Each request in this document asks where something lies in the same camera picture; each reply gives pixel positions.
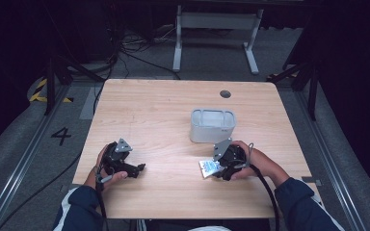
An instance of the metal frame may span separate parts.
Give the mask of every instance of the metal frame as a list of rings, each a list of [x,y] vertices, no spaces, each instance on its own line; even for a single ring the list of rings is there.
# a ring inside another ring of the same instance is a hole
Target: metal frame
[[[263,10],[257,14],[240,13],[183,13],[181,6],[178,6],[176,13],[176,44],[173,54],[172,70],[178,72],[181,68],[182,56],[182,28],[212,28],[251,30],[251,39],[244,43],[244,50],[248,58],[251,73],[259,73],[252,47],[260,26]]]

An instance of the black strap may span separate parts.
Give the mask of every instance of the black strap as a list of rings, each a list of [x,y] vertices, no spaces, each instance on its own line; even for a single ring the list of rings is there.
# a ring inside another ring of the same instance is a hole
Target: black strap
[[[275,219],[276,219],[276,230],[278,231],[280,229],[280,219],[278,215],[278,206],[276,204],[275,196],[272,193],[272,190],[269,187],[269,184],[267,184],[267,181],[264,179],[262,173],[260,172],[259,168],[256,166],[250,164],[250,168],[253,169],[253,171],[256,173],[257,177],[259,177],[260,181],[263,183],[264,187],[266,188],[267,193],[270,196],[270,199],[272,200],[273,204],[273,210],[275,211]]]
[[[104,206],[103,195],[101,194],[104,190],[104,183],[101,182],[101,179],[95,179],[95,192],[97,194],[98,203],[100,204],[101,215],[103,216],[103,225],[106,223],[106,230],[109,230],[107,222],[106,208]]]

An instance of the printed number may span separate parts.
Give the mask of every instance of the printed number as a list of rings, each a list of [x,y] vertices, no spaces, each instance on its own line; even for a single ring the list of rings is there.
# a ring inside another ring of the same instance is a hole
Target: printed number
[[[66,127],[64,127],[64,128],[62,128],[60,131],[58,131],[58,132],[56,132],[56,133],[54,133],[53,135],[52,135],[52,138],[62,138],[61,140],[60,140],[60,144],[59,144],[59,146],[62,146],[63,145],[63,142],[65,141],[65,138],[70,138],[71,137],[71,135],[68,135],[67,134],[67,131],[68,131],[68,128],[66,128]]]

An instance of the person's hand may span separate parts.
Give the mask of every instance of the person's hand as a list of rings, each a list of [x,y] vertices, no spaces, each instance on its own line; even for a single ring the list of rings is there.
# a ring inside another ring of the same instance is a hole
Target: person's hand
[[[284,171],[284,169],[263,152],[254,148],[249,156],[249,147],[244,142],[233,141],[232,144],[243,148],[247,155],[247,159],[250,159],[251,164],[259,168],[263,176],[269,176],[276,187],[289,178],[289,175]],[[256,176],[256,174],[250,167],[245,167],[242,170],[233,173],[231,180],[247,178],[248,176]]]
[[[104,152],[106,151],[108,145],[105,145],[101,152],[97,156],[97,162],[95,164],[95,167],[90,171],[86,182],[84,185],[90,186],[95,190],[95,174],[97,173],[97,168],[100,166],[101,159],[103,158]],[[108,188],[110,188],[111,185],[115,184],[119,180],[125,179],[127,177],[128,173],[126,171],[119,171],[116,172],[113,176],[113,178],[106,183],[104,183],[104,191],[106,191]],[[101,176],[106,177],[107,173],[105,172],[104,168],[101,170]]]

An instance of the person's right hand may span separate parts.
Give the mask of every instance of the person's right hand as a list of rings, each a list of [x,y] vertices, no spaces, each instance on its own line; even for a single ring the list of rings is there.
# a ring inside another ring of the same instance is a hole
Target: person's right hand
[[[233,141],[232,145],[240,146],[245,151],[247,159],[250,160],[250,164],[259,168],[263,176],[269,176],[276,187],[289,178],[289,175],[283,168],[281,168],[281,166],[260,150],[254,148],[249,156],[249,147],[243,141]],[[245,167],[242,170],[235,172],[231,176],[231,180],[247,178],[248,176],[256,176],[256,174],[250,167]]]

